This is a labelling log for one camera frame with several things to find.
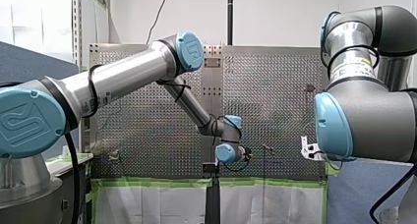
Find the blue joint cap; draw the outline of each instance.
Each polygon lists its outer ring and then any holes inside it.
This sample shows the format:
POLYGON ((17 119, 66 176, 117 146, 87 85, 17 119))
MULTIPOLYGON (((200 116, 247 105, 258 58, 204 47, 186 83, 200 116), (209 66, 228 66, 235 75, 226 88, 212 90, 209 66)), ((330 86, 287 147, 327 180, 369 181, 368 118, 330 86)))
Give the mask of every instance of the blue joint cap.
POLYGON ((187 72, 199 70, 203 65, 205 55, 199 39, 190 31, 181 31, 177 34, 176 50, 178 58, 187 72))
POLYGON ((224 122, 230 126, 242 129, 242 118, 235 115, 225 115, 224 122))
POLYGON ((236 159, 236 152, 228 143, 222 143, 215 148, 215 157, 221 163, 232 163, 236 159))
POLYGON ((337 100, 324 92, 315 97, 316 133, 319 148, 324 153, 348 161, 353 152, 349 122, 337 100))
POLYGON ((26 88, 0 89, 0 157, 42 153, 65 132, 65 114, 50 95, 26 88))

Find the green tape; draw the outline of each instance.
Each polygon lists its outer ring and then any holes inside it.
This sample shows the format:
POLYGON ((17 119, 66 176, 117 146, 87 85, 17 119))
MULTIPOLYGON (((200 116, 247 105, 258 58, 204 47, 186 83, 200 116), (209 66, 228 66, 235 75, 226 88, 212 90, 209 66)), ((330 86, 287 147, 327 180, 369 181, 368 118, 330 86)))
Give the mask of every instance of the green tape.
POLYGON ((223 187, 267 185, 276 187, 295 187, 295 188, 322 188, 326 182, 293 181, 272 178, 220 178, 220 185, 223 187))
POLYGON ((333 177, 337 177, 339 170, 336 170, 334 168, 340 169, 337 165, 335 164, 328 164, 328 162, 326 162, 326 174, 333 176, 333 177))
MULTIPOLYGON (((89 156, 88 153, 77 153, 77 158, 79 161, 87 158, 89 156)), ((71 162, 71 155, 67 156, 65 159, 59 158, 59 156, 51 157, 46 160, 46 162, 54 162, 56 160, 60 160, 62 162, 71 162)))
POLYGON ((93 183, 91 182, 91 195, 92 195, 92 224, 95 224, 95 219, 96 219, 96 213, 97 213, 97 197, 98 197, 98 190, 100 188, 100 184, 99 183, 93 183))
POLYGON ((322 201, 322 224, 326 224, 326 219, 328 217, 328 183, 323 189, 323 201, 322 201))
POLYGON ((91 184, 98 187, 200 188, 211 186, 210 179, 167 180, 132 177, 94 179, 91 184))

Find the pegboard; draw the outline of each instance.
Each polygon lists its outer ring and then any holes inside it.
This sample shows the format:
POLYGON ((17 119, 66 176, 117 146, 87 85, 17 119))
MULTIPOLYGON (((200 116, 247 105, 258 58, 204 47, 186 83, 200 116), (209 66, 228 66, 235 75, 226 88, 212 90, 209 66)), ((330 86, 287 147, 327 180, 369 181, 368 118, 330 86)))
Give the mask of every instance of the pegboard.
MULTIPOLYGON (((146 45, 90 46, 93 65, 108 64, 146 50, 146 45)), ((200 99, 200 72, 183 75, 200 99)), ((196 126, 158 84, 149 84, 104 106, 97 119, 100 156, 94 177, 201 178, 200 135, 196 126)))
MULTIPOLYGON (((215 47, 219 49, 213 55, 208 51, 212 52, 209 48, 214 46, 206 46, 206 58, 211 60, 206 60, 200 71, 184 75, 184 79, 208 111, 243 118, 242 145, 254 153, 245 170, 230 173, 220 169, 220 177, 322 179, 324 164, 306 160, 300 153, 301 136, 306 133, 311 140, 315 136, 314 127, 306 125, 314 120, 314 95, 325 82, 319 49, 215 47), (315 90, 306 90, 308 85, 315 90), (216 87, 216 96, 210 86, 216 87), (272 147, 273 152, 265 151, 264 145, 272 147)), ((91 64, 111 63, 146 48, 92 45, 91 64)), ((101 155, 92 174, 201 178, 211 139, 200 136, 173 101, 162 86, 150 84, 100 109, 97 127, 101 155)), ((91 141, 96 140, 94 134, 90 136, 91 141)))
POLYGON ((239 173, 221 169, 221 177, 317 180, 325 174, 324 163, 300 154, 301 136, 314 140, 313 100, 323 88, 323 69, 316 48, 223 48, 224 113, 243 118, 241 145, 254 159, 239 173))

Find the robot logo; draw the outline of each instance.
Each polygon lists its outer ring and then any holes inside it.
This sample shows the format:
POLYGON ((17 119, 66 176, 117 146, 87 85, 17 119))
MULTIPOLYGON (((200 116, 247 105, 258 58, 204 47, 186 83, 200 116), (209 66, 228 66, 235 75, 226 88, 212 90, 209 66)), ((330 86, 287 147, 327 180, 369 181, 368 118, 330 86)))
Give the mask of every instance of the robot logo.
POLYGON ((200 43, 193 39, 186 43, 188 53, 193 56, 193 61, 200 61, 203 58, 203 53, 201 48, 199 48, 200 43))
POLYGON ((50 132, 39 108, 27 103, 0 112, 0 143, 18 147, 50 132))

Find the robotic arm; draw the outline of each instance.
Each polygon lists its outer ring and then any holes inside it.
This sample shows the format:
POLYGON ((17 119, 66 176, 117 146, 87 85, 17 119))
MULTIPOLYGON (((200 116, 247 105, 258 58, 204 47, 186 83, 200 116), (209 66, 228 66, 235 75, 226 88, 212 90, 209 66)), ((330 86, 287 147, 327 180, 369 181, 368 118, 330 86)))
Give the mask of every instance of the robotic arm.
POLYGON ((212 118, 179 77, 199 70, 203 60, 200 41, 191 32, 180 32, 155 41, 135 56, 94 67, 91 74, 80 73, 63 80, 45 77, 2 89, 0 133, 4 137, 0 137, 0 157, 37 155, 76 129, 81 118, 93 115, 97 108, 158 82, 178 99, 201 134, 222 138, 224 143, 216 149, 220 162, 242 160, 247 150, 239 146, 240 117, 212 118))
MULTIPOLYGON (((191 32, 155 41, 120 61, 63 80, 45 77, 0 88, 0 216, 6 223, 61 223, 62 182, 50 177, 41 153, 78 128, 80 120, 138 88, 158 82, 175 97, 202 135, 220 137, 219 162, 249 159, 239 146, 242 120, 210 116, 179 75, 200 69, 203 47, 191 32), (16 216, 16 213, 27 215, 16 216)), ((78 175, 74 176, 75 189, 78 175)), ((74 208, 78 193, 74 192, 74 208)), ((73 212, 73 223, 78 219, 73 212)))
POLYGON ((339 159, 417 162, 417 94, 393 92, 405 87, 417 53, 415 17, 394 6, 330 15, 322 38, 330 84, 315 99, 320 150, 339 159), (381 57, 378 78, 370 52, 381 57))

